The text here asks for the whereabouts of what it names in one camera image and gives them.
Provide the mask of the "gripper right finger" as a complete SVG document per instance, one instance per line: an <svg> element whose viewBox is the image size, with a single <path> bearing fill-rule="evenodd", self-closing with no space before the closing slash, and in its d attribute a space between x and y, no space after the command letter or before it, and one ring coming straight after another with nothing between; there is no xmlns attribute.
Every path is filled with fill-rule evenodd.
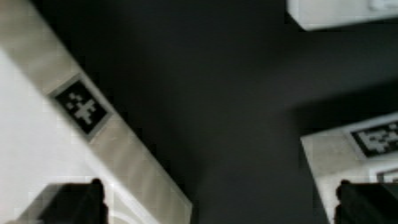
<svg viewBox="0 0 398 224"><path fill-rule="evenodd" d="M398 224L398 183L352 183L336 188L334 224Z"/></svg>

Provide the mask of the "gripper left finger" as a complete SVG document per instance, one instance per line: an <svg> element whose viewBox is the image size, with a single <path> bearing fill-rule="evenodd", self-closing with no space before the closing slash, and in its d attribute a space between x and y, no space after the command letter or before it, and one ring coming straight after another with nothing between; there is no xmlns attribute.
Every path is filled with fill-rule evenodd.
<svg viewBox="0 0 398 224"><path fill-rule="evenodd" d="M105 187L100 179L60 186L37 219L43 224L108 224Z"/></svg>

